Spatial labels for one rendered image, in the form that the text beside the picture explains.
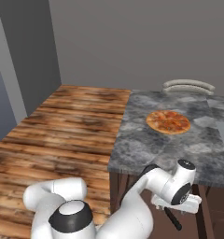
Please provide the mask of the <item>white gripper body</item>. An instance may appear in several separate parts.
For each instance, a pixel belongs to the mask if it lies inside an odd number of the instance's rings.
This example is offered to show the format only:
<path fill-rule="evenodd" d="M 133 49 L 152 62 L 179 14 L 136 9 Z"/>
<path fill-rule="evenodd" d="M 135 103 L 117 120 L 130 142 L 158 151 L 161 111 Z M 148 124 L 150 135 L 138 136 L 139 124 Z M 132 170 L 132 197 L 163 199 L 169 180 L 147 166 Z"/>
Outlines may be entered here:
<path fill-rule="evenodd" d="M 202 198 L 193 194 L 185 194 L 178 199 L 176 204 L 172 204 L 173 197 L 171 195 L 157 195 L 154 194 L 151 198 L 151 203 L 156 206 L 157 209 L 164 209 L 168 207 L 185 213 L 196 214 L 199 209 L 199 205 L 202 202 Z"/>

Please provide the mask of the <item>round pepperoni pizza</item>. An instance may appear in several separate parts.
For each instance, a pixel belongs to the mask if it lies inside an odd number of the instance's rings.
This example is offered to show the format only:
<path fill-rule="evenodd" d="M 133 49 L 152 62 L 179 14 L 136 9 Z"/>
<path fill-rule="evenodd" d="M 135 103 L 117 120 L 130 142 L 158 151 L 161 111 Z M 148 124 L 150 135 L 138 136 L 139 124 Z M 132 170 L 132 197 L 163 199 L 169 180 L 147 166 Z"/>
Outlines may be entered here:
<path fill-rule="evenodd" d="M 153 111 L 147 115 L 146 123 L 163 134 L 183 134 L 190 129 L 188 118 L 172 110 Z"/>

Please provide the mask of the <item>dark brown cabinet door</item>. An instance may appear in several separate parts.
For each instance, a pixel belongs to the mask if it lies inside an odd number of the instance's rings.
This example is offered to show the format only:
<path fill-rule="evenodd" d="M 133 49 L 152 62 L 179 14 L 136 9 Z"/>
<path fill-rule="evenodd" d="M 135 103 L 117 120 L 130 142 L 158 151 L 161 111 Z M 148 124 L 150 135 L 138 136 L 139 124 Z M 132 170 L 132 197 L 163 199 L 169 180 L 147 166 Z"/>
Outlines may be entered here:
<path fill-rule="evenodd" d="M 210 188 L 207 202 L 216 239 L 224 239 L 224 189 Z"/>

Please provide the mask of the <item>dark brown cabinet side panel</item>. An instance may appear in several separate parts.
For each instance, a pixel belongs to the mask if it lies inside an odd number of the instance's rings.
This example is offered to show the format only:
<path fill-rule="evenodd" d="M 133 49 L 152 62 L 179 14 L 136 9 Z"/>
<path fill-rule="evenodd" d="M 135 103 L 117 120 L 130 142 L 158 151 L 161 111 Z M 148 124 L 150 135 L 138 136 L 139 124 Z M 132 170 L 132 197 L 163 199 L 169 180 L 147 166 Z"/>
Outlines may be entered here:
<path fill-rule="evenodd" d="M 114 214 L 120 207 L 122 197 L 135 182 L 137 176 L 110 172 L 110 214 Z"/>

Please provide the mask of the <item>beige curved chair back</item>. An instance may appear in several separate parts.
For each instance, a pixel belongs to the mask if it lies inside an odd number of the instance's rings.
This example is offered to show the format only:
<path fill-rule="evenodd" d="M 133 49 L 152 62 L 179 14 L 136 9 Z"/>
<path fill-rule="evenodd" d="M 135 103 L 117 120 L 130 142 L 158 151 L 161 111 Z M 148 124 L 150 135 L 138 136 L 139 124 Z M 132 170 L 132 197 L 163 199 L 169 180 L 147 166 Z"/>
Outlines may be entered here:
<path fill-rule="evenodd" d="M 209 83 L 195 79 L 173 79 L 163 83 L 164 92 L 190 91 L 213 95 L 215 87 Z"/>

